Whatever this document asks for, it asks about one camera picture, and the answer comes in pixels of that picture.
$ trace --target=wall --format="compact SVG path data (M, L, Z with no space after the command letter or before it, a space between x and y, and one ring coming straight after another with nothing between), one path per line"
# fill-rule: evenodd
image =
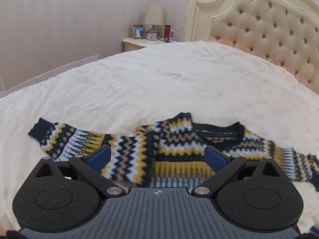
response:
M148 4L183 40L186 0L0 0L0 92L52 69L121 51Z

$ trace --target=metal screw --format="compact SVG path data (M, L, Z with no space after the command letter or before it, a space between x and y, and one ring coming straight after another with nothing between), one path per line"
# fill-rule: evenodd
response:
M197 187L194 189L194 191L197 193L197 194L200 194L200 195L204 195L204 194L208 194L211 190L207 187Z
M108 194L111 194L111 195L117 195L117 194L120 194L122 192L122 188L120 187L110 187L106 190L106 192Z

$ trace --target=nightstand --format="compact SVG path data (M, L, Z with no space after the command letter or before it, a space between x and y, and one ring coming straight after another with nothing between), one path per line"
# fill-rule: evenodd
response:
M123 40L123 43L125 44L125 52L128 52L128 51L132 51L132 50L138 50L141 48L145 48L148 46L164 44L165 41L161 41L159 39L157 39L156 41L147 40L147 39L133 39L131 37L128 37L128 38Z

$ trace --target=lampshade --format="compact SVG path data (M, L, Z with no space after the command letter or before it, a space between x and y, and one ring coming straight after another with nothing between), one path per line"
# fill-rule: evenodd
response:
M144 23L163 25L163 7L157 4L150 5Z

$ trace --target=white bedspread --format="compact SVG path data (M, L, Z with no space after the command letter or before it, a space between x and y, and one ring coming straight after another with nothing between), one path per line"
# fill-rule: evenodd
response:
M282 147L319 156L319 96L282 68L218 43L151 46L69 70L0 99L0 226L17 229L12 200L44 153L28 131L40 117L98 132L132 134L137 125L191 112L194 122L240 121ZM299 227L319 213L304 199Z

